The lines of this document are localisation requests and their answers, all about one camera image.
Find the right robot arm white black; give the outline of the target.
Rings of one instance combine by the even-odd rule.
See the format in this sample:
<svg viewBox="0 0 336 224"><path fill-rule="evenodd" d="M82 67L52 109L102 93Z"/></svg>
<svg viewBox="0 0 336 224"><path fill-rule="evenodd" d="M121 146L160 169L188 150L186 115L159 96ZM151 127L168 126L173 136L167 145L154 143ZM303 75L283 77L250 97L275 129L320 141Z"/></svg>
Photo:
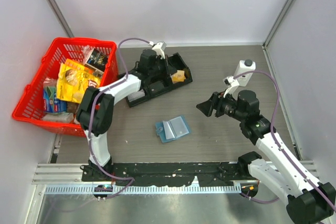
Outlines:
<svg viewBox="0 0 336 224"><path fill-rule="evenodd" d="M271 122L260 113L255 92L243 90L236 99L214 92L196 106L205 116L227 115L239 121L242 134L272 162L256 152L239 157L237 173L242 179L261 181L285 205L293 223L319 223L335 213L335 188L313 176L281 140Z"/></svg>

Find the blue leather card holder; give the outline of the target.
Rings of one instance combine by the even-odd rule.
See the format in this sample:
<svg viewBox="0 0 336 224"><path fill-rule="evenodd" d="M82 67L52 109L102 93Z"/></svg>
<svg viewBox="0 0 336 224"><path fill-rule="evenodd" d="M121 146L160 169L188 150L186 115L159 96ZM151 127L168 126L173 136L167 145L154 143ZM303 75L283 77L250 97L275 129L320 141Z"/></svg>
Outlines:
<svg viewBox="0 0 336 224"><path fill-rule="evenodd" d="M183 115L156 122L155 131L162 143L169 143L191 134L190 126Z"/></svg>

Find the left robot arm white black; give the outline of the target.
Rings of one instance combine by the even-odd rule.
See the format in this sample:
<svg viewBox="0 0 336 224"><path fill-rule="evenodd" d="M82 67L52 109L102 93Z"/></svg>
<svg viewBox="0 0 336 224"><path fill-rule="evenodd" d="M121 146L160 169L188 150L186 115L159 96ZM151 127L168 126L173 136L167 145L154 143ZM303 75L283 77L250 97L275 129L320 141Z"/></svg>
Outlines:
<svg viewBox="0 0 336 224"><path fill-rule="evenodd" d="M164 94L172 85L170 66L160 43L145 49L140 60L118 80L101 88L88 87L79 105L76 119L84 130L89 145L89 167L101 181L112 175L112 157L108 151L107 131L112 124L114 106L127 99L135 106Z"/></svg>

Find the gold card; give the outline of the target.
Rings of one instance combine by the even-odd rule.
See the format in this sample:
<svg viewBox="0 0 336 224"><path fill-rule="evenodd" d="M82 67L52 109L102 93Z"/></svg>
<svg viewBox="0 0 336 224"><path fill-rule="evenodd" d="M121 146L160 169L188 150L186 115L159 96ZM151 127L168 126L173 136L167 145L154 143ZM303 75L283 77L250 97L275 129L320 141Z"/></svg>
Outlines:
<svg viewBox="0 0 336 224"><path fill-rule="evenodd" d="M184 70L178 70L176 73L171 75L171 80L173 84L178 83L178 82L184 82L185 79L186 77L185 77Z"/></svg>

